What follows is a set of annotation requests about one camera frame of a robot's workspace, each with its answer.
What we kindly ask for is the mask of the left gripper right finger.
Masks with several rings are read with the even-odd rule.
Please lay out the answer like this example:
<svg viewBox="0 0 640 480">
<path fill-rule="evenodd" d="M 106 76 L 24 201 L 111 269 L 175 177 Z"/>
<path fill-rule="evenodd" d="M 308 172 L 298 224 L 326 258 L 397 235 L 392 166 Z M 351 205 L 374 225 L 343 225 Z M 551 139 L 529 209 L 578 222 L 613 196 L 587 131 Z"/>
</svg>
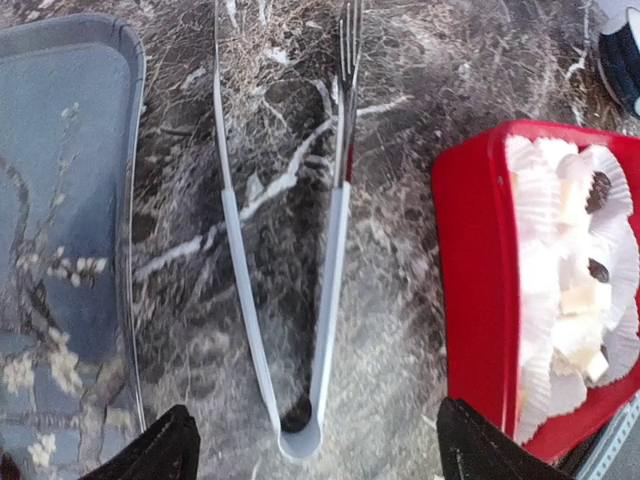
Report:
<svg viewBox="0 0 640 480">
<path fill-rule="evenodd" d="M 569 480 L 535 458 L 463 400 L 445 398 L 437 435 L 446 480 Z"/>
</svg>

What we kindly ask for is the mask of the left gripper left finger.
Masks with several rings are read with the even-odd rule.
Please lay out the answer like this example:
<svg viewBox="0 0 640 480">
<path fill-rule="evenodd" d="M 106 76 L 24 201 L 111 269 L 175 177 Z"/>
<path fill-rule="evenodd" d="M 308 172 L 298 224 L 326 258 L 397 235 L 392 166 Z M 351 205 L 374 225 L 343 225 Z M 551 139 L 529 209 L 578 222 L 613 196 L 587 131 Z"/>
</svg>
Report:
<svg viewBox="0 0 640 480">
<path fill-rule="evenodd" d="M 196 480 L 201 437 L 185 405 L 176 404 L 139 437 L 82 480 Z"/>
</svg>

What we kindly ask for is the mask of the red tin box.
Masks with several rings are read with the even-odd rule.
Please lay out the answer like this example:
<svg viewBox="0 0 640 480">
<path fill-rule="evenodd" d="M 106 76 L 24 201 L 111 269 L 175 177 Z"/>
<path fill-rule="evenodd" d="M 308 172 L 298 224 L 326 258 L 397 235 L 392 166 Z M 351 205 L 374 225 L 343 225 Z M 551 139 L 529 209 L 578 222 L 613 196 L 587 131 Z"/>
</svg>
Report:
<svg viewBox="0 0 640 480">
<path fill-rule="evenodd" d="M 432 170 L 446 320 L 448 393 L 508 436 L 517 426 L 519 267 L 506 140 L 609 148 L 639 205 L 639 140 L 532 120 L 501 123 L 444 151 Z"/>
</svg>

